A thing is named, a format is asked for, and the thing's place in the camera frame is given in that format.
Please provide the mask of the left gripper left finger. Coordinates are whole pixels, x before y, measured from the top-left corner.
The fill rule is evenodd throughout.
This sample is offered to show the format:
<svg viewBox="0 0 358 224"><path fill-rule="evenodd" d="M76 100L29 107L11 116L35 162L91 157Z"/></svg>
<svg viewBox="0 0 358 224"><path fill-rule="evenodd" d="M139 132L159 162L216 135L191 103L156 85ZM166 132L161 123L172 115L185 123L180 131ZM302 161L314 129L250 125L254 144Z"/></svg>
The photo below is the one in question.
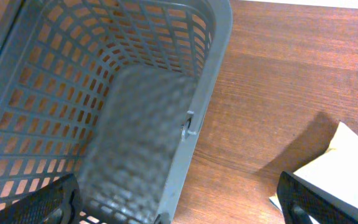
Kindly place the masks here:
<svg viewBox="0 0 358 224"><path fill-rule="evenodd" d="M0 224L78 223L80 212L80 188L68 174L1 210Z"/></svg>

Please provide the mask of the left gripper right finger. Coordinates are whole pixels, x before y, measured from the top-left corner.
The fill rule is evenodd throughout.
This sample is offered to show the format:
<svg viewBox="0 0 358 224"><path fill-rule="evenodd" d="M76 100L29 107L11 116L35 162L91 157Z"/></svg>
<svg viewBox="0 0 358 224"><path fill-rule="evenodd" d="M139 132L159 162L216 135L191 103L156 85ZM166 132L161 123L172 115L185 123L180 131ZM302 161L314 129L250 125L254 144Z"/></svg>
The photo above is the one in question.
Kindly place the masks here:
<svg viewBox="0 0 358 224"><path fill-rule="evenodd" d="M358 208L291 172L280 174L277 196L285 223L358 223Z"/></svg>

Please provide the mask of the white cream food pouch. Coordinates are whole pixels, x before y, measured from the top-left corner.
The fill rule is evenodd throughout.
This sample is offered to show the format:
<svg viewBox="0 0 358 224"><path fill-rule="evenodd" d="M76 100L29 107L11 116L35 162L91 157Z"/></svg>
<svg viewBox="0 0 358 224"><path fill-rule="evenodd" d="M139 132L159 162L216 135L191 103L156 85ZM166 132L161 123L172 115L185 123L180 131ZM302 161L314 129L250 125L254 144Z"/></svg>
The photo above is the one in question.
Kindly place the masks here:
<svg viewBox="0 0 358 224"><path fill-rule="evenodd" d="M358 135L339 123L326 152L291 173L358 208ZM277 191L269 200L282 213Z"/></svg>

